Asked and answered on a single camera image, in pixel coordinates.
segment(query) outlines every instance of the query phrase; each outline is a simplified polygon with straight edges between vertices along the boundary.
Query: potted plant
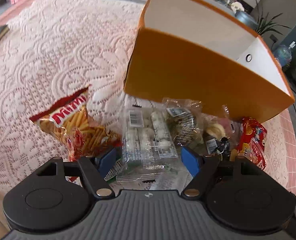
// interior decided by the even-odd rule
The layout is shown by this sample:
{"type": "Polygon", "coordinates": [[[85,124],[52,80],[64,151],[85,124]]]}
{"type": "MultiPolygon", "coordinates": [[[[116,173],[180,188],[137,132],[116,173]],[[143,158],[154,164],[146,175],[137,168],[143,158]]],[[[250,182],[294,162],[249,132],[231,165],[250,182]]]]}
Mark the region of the potted plant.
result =
{"type": "Polygon", "coordinates": [[[278,33],[278,34],[283,35],[281,32],[279,32],[276,29],[274,29],[274,27],[276,27],[276,26],[281,26],[281,27],[290,29],[288,26],[277,24],[276,22],[273,21],[274,19],[276,19],[279,16],[281,16],[283,13],[277,14],[274,17],[272,17],[270,20],[268,20],[269,13],[267,13],[266,17],[264,17],[264,9],[263,9],[263,6],[261,7],[261,13],[260,13],[259,5],[258,5],[257,0],[256,0],[256,8],[257,8],[257,11],[258,11],[258,17],[257,17],[258,27],[256,29],[256,32],[259,35],[262,36],[266,32],[275,32],[275,33],[278,33]]]}

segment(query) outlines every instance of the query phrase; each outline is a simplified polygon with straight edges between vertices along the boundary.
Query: packaged food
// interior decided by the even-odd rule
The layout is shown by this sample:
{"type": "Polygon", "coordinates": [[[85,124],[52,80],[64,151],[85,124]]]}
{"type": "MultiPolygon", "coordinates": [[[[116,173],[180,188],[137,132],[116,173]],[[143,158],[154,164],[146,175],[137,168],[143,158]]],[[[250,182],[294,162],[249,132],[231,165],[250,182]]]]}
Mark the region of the packaged food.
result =
{"type": "Polygon", "coordinates": [[[267,130],[254,118],[242,119],[243,133],[240,138],[237,151],[242,151],[246,154],[250,150],[251,139],[254,138],[260,145],[262,151],[265,150],[265,142],[267,137],[267,130]]]}
{"type": "Polygon", "coordinates": [[[250,148],[245,154],[245,157],[251,160],[259,168],[264,170],[267,166],[267,159],[263,149],[259,145],[258,141],[255,140],[254,138],[251,139],[249,146],[250,148]]]}
{"type": "Polygon", "coordinates": [[[186,146],[192,140],[202,140],[202,103],[190,99],[164,98],[165,119],[176,146],[186,146]]]}
{"type": "Polygon", "coordinates": [[[177,175],[178,169],[172,167],[175,160],[180,160],[162,111],[132,107],[125,109],[123,120],[125,166],[116,180],[153,180],[165,173],[177,175]]]}
{"type": "Polygon", "coordinates": [[[223,106],[224,118],[207,116],[203,134],[207,152],[230,157],[231,150],[238,144],[240,124],[230,120],[227,106],[223,106]]]}
{"type": "Polygon", "coordinates": [[[43,132],[65,144],[69,161],[97,156],[108,146],[121,146],[121,135],[103,126],[90,127],[87,112],[88,87],[58,100],[50,109],[30,117],[43,132]]]}
{"type": "Polygon", "coordinates": [[[267,158],[264,154],[267,130],[253,118],[243,118],[243,132],[239,145],[232,150],[230,161],[236,156],[245,156],[264,170],[267,166],[267,158]]]}

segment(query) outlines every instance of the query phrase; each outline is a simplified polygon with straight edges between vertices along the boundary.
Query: black mount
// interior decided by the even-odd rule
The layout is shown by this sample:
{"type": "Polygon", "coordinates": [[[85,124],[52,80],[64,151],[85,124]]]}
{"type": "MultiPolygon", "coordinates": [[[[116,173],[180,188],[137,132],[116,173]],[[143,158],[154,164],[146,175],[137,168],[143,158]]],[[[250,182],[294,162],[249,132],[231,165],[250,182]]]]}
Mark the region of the black mount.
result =
{"type": "MultiPolygon", "coordinates": [[[[213,220],[231,231],[296,234],[296,197],[264,171],[242,157],[235,162],[195,157],[200,171],[181,198],[201,202],[213,220]]],[[[50,159],[6,194],[3,209],[9,226],[32,234],[57,232],[79,223],[96,202],[114,199],[99,163],[88,157],[77,162],[50,159]],[[80,177],[83,187],[66,176],[80,177]]]]}

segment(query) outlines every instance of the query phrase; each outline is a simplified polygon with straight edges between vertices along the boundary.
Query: cardboard box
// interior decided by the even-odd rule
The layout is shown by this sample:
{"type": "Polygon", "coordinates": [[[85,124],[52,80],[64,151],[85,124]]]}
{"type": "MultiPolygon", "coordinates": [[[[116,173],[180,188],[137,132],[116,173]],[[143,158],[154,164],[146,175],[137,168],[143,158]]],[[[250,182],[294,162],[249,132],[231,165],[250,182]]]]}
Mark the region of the cardboard box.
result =
{"type": "Polygon", "coordinates": [[[148,0],[124,81],[125,93],[203,102],[203,111],[259,122],[294,103],[262,38],[203,0],[148,0]]]}

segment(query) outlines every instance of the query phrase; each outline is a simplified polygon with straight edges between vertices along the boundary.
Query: red snack bag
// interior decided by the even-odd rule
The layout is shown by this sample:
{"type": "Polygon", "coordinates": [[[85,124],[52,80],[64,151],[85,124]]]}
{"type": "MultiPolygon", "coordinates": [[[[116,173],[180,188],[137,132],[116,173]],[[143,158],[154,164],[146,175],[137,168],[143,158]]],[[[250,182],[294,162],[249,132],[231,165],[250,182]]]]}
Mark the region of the red snack bag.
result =
{"type": "Polygon", "coordinates": [[[50,109],[30,117],[43,132],[68,147],[69,161],[76,161],[81,156],[97,156],[108,146],[121,145],[119,134],[101,125],[89,125],[87,97],[88,87],[61,98],[50,109]]]}
{"type": "Polygon", "coordinates": [[[267,130],[256,119],[249,117],[242,119],[242,126],[243,133],[236,149],[246,154],[250,150],[251,139],[254,138],[264,152],[267,130]]]}
{"type": "Polygon", "coordinates": [[[251,160],[262,170],[264,170],[267,166],[267,160],[265,158],[264,151],[254,138],[251,139],[250,150],[245,155],[245,157],[251,160]]]}

